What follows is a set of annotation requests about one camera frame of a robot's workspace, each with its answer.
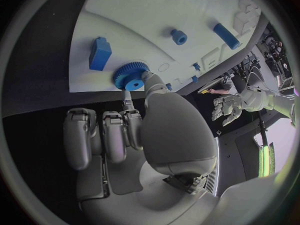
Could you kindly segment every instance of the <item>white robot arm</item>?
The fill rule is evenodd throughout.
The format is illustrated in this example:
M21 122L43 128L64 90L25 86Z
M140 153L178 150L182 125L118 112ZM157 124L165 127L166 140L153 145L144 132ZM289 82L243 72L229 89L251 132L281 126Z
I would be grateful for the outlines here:
M222 115L229 115L222 123L223 126L239 118L242 110L249 112L260 111L263 108L275 109L287 116L295 125L294 103L286 97L276 95L269 90L262 90L254 86L248 86L241 93L236 95L226 94L213 101L214 111L212 120L216 120Z

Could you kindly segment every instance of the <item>blue rectangular block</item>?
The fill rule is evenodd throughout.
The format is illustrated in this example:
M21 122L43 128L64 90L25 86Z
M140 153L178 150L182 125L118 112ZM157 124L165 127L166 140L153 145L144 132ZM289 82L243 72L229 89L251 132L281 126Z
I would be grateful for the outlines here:
M89 55L89 69L103 71L107 61L112 54L110 44L104 37L95 39Z

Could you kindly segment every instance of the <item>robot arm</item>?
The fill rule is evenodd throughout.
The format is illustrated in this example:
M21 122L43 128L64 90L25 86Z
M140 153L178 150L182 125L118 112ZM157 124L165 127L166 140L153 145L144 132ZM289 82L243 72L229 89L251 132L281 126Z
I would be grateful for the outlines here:
M294 103L286 97L275 95L271 91L265 91L254 86L248 86L241 93L236 95L223 95L213 101L214 111L212 120L216 120L222 115L229 115L223 121L223 126L239 118L242 110L249 112L260 111L263 108L276 110L287 116L295 125Z

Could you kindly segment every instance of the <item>blue gear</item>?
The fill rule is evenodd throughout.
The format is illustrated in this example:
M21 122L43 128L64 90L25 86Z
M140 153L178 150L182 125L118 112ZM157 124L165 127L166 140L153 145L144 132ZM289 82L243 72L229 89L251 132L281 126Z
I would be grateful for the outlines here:
M142 86L142 74L145 71L150 71L149 67L143 62L130 62L121 66L113 75L114 85L118 89L134 91Z

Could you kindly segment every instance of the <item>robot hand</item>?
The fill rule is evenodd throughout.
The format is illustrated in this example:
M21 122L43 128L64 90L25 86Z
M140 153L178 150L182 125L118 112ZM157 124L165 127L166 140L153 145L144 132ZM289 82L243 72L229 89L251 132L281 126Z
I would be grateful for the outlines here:
M231 123L242 114L242 99L238 95L222 95L213 100L214 111L212 112L212 120L216 120L222 115L229 115L222 123L223 126Z

